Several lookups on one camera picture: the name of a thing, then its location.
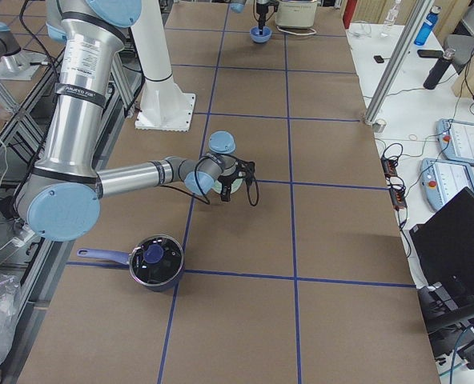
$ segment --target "white table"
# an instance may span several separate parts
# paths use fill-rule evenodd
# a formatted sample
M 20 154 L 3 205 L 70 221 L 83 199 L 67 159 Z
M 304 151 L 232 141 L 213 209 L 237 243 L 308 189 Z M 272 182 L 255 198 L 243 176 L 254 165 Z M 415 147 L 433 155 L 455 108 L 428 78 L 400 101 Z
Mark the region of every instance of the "white table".
M 351 24 L 350 31 L 362 31 L 361 27 L 357 24 Z M 360 77 L 362 94 L 367 105 L 388 63 L 385 60 L 385 63 L 378 64 L 373 56 L 381 55 L 385 59 L 390 58 L 404 28 L 403 26 L 394 26 L 389 36 L 381 37 L 381 25 L 370 25 L 370 27 L 371 33 L 369 36 L 356 37 L 347 33 L 356 73 Z M 422 84 L 428 76 L 429 70 L 434 66 L 436 59 L 419 58 L 416 53 L 418 49 L 441 50 L 442 48 L 433 34 L 429 36 L 424 46 L 413 44 L 389 94 L 397 93 L 400 90 L 422 88 Z M 438 85 L 434 90 L 411 90 L 388 96 L 377 116 L 387 121 L 384 131 L 381 134 L 376 134 L 379 154 L 383 153 L 385 145 L 388 146 L 394 142 L 402 144 L 405 154 L 420 155 L 423 153 L 418 158 L 402 157 L 397 168 L 397 173 L 404 180 L 406 186 L 413 185 L 407 196 L 408 222 L 405 226 L 406 233 L 415 224 L 425 223 L 435 213 L 425 198 L 422 186 L 419 182 L 416 183 L 420 175 L 422 159 L 435 158 L 440 153 L 440 145 L 436 138 L 426 138 L 436 133 L 436 122 L 441 118 L 474 122 L 474 115 L 469 111 L 473 100 L 462 98 L 458 103 L 458 97 L 452 92 L 452 84 L 457 79 L 452 66 L 442 77 L 441 82 L 449 77 L 451 77 L 449 81 Z M 399 150 L 400 148 L 396 146 L 387 152 L 387 156 L 398 154 Z M 401 211 L 401 220 L 404 217 L 405 211 Z M 415 284 L 418 287 L 424 285 L 425 279 L 414 251 L 412 251 L 410 257 L 410 267 Z M 439 367 L 439 370 L 443 372 L 449 367 L 450 363 Z M 441 379 L 442 383 L 447 383 L 448 375 Z M 454 384 L 474 384 L 474 370 L 468 370 L 464 367 L 457 368 L 453 382 Z

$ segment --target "blue pan handle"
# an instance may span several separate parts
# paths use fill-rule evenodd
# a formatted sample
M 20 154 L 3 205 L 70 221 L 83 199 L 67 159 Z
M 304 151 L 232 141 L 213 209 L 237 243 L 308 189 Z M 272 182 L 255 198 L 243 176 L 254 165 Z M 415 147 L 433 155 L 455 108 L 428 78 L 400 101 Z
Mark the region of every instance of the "blue pan handle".
M 101 258 L 111 260 L 128 266 L 129 254 L 117 250 L 96 250 L 93 248 L 80 248 L 77 250 L 77 256 L 80 258 Z

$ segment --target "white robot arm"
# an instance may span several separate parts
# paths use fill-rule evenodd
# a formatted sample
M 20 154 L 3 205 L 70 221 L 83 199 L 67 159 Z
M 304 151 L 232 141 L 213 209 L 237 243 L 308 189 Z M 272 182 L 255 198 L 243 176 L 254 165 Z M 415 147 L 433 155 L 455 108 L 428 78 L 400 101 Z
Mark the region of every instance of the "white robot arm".
M 232 180 L 245 178 L 249 188 L 254 164 L 233 155 L 228 132 L 213 134 L 210 152 L 197 161 L 169 157 L 97 173 L 91 163 L 111 63 L 125 42 L 122 28 L 139 19 L 141 0 L 52 0 L 47 5 L 49 31 L 66 41 L 66 49 L 45 150 L 16 199 L 18 214 L 34 232 L 54 241 L 76 239 L 96 223 L 102 196 L 130 190 L 183 181 L 204 195 L 220 177 L 226 186 L 222 197 L 229 196 Z

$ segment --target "blue water bottle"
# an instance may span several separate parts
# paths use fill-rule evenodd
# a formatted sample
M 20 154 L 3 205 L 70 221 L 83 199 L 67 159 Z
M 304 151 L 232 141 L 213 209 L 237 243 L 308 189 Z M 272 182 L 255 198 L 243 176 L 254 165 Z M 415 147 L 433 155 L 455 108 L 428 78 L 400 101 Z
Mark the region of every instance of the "blue water bottle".
M 429 34 L 438 22 L 440 11 L 441 7 L 439 6 L 433 6 L 431 8 L 431 12 L 429 12 L 429 15 L 424 20 L 424 24 L 422 24 L 419 34 L 416 35 L 415 44 L 417 46 L 423 46 L 426 43 L 426 40 L 428 40 Z

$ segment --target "saucepan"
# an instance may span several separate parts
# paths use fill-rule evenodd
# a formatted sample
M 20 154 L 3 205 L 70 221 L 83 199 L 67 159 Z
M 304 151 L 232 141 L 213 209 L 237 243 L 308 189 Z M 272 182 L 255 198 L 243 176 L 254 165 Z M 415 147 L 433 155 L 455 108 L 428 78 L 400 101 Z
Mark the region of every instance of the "saucepan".
M 145 238 L 130 254 L 117 250 L 81 248 L 77 256 L 128 265 L 132 278 L 154 292 L 163 292 L 176 286 L 184 270 L 182 247 L 165 234 Z

